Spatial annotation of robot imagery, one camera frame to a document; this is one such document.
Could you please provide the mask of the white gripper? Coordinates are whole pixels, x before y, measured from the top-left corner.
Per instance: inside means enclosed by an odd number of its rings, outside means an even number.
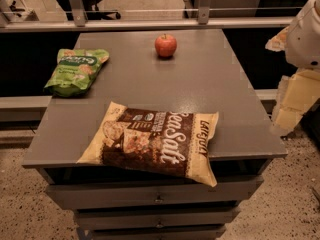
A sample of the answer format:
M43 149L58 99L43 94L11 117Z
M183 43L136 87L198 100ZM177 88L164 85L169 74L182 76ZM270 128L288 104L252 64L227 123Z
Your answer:
M281 78L272 111L271 132L286 136L320 99L320 0L308 0L289 27L269 39L265 48L285 50L287 62L299 68L291 77Z

